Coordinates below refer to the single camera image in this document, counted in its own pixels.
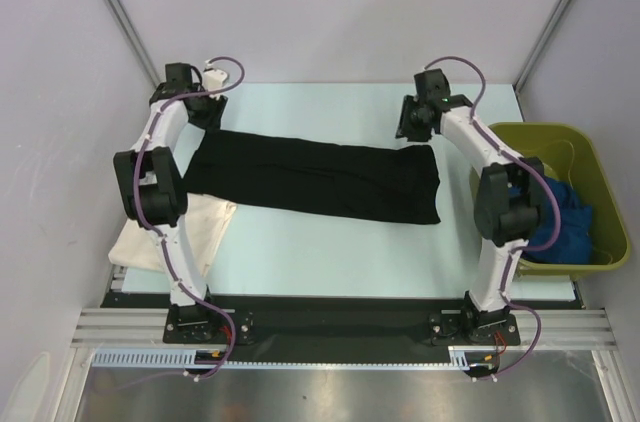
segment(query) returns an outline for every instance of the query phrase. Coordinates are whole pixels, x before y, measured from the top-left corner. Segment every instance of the yellow basket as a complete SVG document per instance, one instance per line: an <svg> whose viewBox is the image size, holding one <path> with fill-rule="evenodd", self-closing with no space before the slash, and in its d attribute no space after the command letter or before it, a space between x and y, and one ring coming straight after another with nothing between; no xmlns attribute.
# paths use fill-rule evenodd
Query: yellow basket
<svg viewBox="0 0 640 422"><path fill-rule="evenodd" d="M588 265L571 264L570 260L563 264L540 264L521 258L518 272L522 275L569 275L575 280L622 266L631 253L629 238L589 138L563 124L499 123L491 129L523 156L540 158L545 175L567 182L583 204L593 207L590 231L593 254ZM477 187L475 172L474 176L472 186Z"/></svg>

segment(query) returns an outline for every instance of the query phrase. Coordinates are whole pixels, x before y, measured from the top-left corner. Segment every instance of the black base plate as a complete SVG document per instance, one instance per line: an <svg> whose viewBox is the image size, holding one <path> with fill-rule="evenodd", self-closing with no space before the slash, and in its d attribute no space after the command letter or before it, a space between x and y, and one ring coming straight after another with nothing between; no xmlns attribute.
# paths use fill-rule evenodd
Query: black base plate
<svg viewBox="0 0 640 422"><path fill-rule="evenodd" d="M429 340L435 346L448 345L476 345L495 347L496 332L500 332L502 338L510 346L521 344L520 333L516 317L507 316L503 324L475 329L471 332L462 327L460 313L434 313L429 315Z"/></svg>
<svg viewBox="0 0 640 422"><path fill-rule="evenodd" d="M195 323L181 324L181 308L172 305L167 314L162 341L165 344L226 344L227 335L222 331L227 321L220 315L210 311ZM253 342L253 314L237 311L229 314L236 330L236 345L247 345Z"/></svg>

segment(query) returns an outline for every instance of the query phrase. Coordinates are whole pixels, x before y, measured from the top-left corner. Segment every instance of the orange wire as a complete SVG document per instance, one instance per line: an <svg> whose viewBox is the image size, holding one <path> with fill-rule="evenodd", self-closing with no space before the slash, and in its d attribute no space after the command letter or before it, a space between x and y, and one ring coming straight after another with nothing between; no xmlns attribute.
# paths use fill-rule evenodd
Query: orange wire
<svg viewBox="0 0 640 422"><path fill-rule="evenodd" d="M502 344L502 346L503 346L503 349L500 352L498 352L498 355L504 354L507 351L507 341L504 340L504 337L502 336L500 331L498 331L495 334L493 334L493 337L496 340L496 345Z"/></svg>

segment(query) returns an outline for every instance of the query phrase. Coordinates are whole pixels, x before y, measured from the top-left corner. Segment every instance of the black cloth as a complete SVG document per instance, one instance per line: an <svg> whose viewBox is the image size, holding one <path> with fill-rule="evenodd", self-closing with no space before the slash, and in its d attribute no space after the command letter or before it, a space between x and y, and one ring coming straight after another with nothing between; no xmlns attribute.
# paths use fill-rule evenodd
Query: black cloth
<svg viewBox="0 0 640 422"><path fill-rule="evenodd" d="M209 132L188 192L238 204L411 224L437 224L440 179L428 145L400 150Z"/></svg>

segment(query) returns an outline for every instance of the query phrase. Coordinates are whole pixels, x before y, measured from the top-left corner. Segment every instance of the beige fabric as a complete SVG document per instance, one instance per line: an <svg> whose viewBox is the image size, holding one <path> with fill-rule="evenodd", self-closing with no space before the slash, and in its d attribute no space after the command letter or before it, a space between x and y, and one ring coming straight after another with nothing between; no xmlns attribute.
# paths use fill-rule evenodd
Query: beige fabric
<svg viewBox="0 0 640 422"><path fill-rule="evenodd" d="M198 270L205 275L213 264L236 204L210 195L188 196L189 208L185 215L187 237L191 242ZM127 220L124 224L117 242L109 252L109 260L112 264L125 267L163 271L149 234L133 220Z"/></svg>

